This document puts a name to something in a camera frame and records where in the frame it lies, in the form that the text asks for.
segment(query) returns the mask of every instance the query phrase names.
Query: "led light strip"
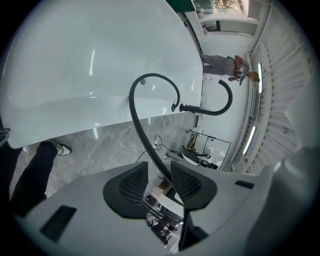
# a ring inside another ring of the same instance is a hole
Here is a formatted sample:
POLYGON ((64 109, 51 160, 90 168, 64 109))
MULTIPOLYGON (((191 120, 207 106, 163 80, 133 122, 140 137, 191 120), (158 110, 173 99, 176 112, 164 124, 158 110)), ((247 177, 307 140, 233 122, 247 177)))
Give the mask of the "led light strip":
POLYGON ((250 146, 250 144, 251 144, 251 142, 252 142, 252 140, 253 140, 253 138, 254 138, 256 129, 257 129, 257 128, 256 128, 255 126, 252 127, 252 131, 251 131, 249 140, 248 140, 248 142, 247 142, 247 144, 246 144, 246 146, 245 146, 245 148, 244 148, 244 151, 243 151, 243 155, 244 155, 244 156, 246 155, 246 153, 247 153, 247 151, 248 151, 248 148, 249 148, 249 146, 250 146))
POLYGON ((263 91, 263 86, 262 86, 262 68, 261 68, 261 63, 258 64, 258 73, 259 73, 259 93, 262 94, 263 91))

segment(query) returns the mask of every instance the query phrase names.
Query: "dark jeans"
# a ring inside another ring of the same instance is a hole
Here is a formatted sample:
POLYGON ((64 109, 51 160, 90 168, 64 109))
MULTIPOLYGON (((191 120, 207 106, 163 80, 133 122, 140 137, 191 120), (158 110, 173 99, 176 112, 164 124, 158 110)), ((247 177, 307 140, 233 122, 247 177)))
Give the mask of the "dark jeans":
POLYGON ((10 205, 13 214, 24 217, 47 198, 45 192, 57 153, 56 147, 50 142, 42 142, 36 149, 35 156, 22 173, 12 194, 10 205))

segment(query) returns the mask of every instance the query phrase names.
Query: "white curved panel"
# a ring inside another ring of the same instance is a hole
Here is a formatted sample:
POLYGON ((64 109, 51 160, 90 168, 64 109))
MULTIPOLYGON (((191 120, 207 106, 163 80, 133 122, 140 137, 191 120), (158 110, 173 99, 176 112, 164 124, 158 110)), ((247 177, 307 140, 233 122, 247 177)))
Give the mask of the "white curved panel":
MULTIPOLYGON (((42 2, 19 29, 2 70, 10 145, 130 121, 129 90, 146 73, 172 79, 184 104, 200 105, 198 51, 164 0, 42 2)), ((172 113, 177 96, 150 77, 135 98, 139 118, 148 118, 172 113)))
MULTIPOLYGON (((319 73, 319 61, 314 56, 316 54, 308 38, 296 21, 282 5, 273 2, 269 22, 250 58, 254 67, 261 63, 264 89, 260 95, 258 118, 251 120, 244 144, 248 141, 252 126, 256 126, 257 131, 246 156, 242 155, 242 150, 239 151, 233 163, 236 172, 259 175, 264 167, 296 152, 301 146, 301 134, 297 132, 295 123, 298 116, 301 130, 307 136, 314 134, 314 123, 309 125, 301 121, 303 115, 312 115, 306 114, 308 111, 297 111, 298 108, 304 109, 302 95, 309 89, 312 91, 310 79, 318 79, 314 74, 319 73)), ((308 107, 316 102, 312 97, 304 101, 308 107)))

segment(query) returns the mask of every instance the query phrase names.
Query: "electrical cord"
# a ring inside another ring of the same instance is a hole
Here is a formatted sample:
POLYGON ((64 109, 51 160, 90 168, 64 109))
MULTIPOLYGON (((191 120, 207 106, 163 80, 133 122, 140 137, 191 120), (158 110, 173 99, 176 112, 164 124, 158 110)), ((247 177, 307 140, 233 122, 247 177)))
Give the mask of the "electrical cord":
POLYGON ((139 158, 137 159, 137 161, 136 161, 136 163, 138 163, 138 161, 139 161, 139 159, 142 157, 142 155, 144 154, 144 153, 146 153, 147 151, 143 151, 143 153, 139 156, 139 158))
POLYGON ((168 134, 171 132, 171 129, 175 126, 176 116, 173 115, 173 118, 174 118, 174 119, 173 119, 173 123, 172 123, 171 125, 169 125, 169 126, 166 126, 167 117, 168 117, 168 115, 165 116, 163 127, 159 130, 159 132, 157 133, 157 135, 159 135, 159 133, 160 133, 162 130, 163 130, 163 133, 164 133, 165 135, 168 135, 168 134))
MULTIPOLYGON (((164 144, 162 144, 162 138, 159 136, 159 135, 156 135, 155 137, 154 137, 154 139, 153 139, 153 145, 155 145, 156 146, 156 148, 155 148, 155 150, 156 151, 160 151, 160 149, 161 149, 161 147, 162 146, 164 146, 168 151, 169 151, 169 149, 164 145, 164 144), (159 137, 159 139, 160 139, 160 144, 156 144, 156 139, 157 139, 157 137, 159 137)), ((142 152, 142 154, 139 156, 139 158, 137 159, 137 161, 136 161, 136 163, 139 161, 139 159, 143 156, 143 154, 144 153, 146 153, 147 151, 143 151, 142 152)))

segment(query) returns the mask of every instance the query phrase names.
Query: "white wall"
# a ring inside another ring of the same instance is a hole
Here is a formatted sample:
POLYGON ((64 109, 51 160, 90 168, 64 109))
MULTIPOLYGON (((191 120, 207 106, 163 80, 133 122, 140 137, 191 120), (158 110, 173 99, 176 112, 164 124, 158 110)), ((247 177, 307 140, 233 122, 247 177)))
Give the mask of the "white wall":
POLYGON ((252 52, 256 40, 249 34, 235 32, 209 32, 203 38, 202 51, 207 55, 235 56, 242 58, 252 52))
MULTIPOLYGON (((259 19, 255 22, 255 24, 257 24, 257 29, 254 36, 245 33, 225 31, 209 32, 207 35, 204 35, 200 25, 203 19, 198 19, 198 16, 195 12, 187 12, 186 15, 189 18, 190 23, 192 24, 192 27, 196 33, 204 54, 220 55, 224 57, 234 57, 235 55, 239 55, 245 59, 247 53, 251 53, 256 46, 256 43, 265 26, 269 10, 270 6, 268 4, 268 0, 261 0, 261 8, 259 10, 260 13, 258 17, 259 19)), ((254 22, 249 18, 247 18, 247 21, 249 23, 254 22)), ((220 167, 221 170, 224 170, 225 165, 231 157, 233 149, 237 142, 240 128, 243 125, 248 97, 248 84, 246 79, 243 81, 242 86, 239 86, 238 82, 230 82, 228 81, 228 78, 218 75, 205 74, 203 78, 203 89, 201 97, 202 109, 217 111, 223 108, 227 103, 227 92, 218 83, 220 79, 227 82, 232 90, 232 105, 230 109, 222 115, 205 115, 203 117, 201 116, 198 121, 198 127, 202 128, 204 130, 203 133, 206 135, 213 136, 217 139, 231 143, 224 162, 220 167)))
POLYGON ((228 81, 228 78, 218 75, 205 74, 203 76, 203 90, 201 98, 201 108, 218 111, 222 109, 227 101, 226 89, 219 84, 219 80, 225 81, 231 88, 233 101, 227 112, 217 116, 204 115, 199 118, 198 126, 203 128, 203 133, 217 139, 230 142, 230 148, 225 156, 220 169, 224 170, 226 160, 230 157, 234 145, 237 142, 239 130, 245 115, 245 104, 247 98, 246 80, 239 86, 237 81, 228 81))
POLYGON ((319 60, 300 26, 278 2, 271 7, 270 19, 250 60, 254 68, 261 63, 263 93, 258 118, 250 120, 242 148, 232 164, 236 172, 259 175, 265 166, 301 146, 310 146, 304 144, 303 136, 311 134, 316 142, 319 126, 314 127, 317 115, 313 106, 318 106, 319 101, 311 92, 317 92, 319 85, 310 81, 318 80, 319 60), (257 130, 243 156, 252 126, 257 130))
POLYGON ((259 20, 260 19, 260 11, 261 11, 261 8, 263 8, 263 1, 254 1, 254 0, 251 0, 249 2, 249 7, 248 7, 248 13, 247 13, 247 16, 248 18, 253 18, 253 19, 257 19, 259 20))
POLYGON ((239 21, 222 20, 220 22, 221 31, 233 31, 238 33, 245 33, 248 35, 255 35, 257 24, 245 23, 239 21))
POLYGON ((244 7, 245 13, 249 13, 249 0, 242 0, 242 5, 244 7))

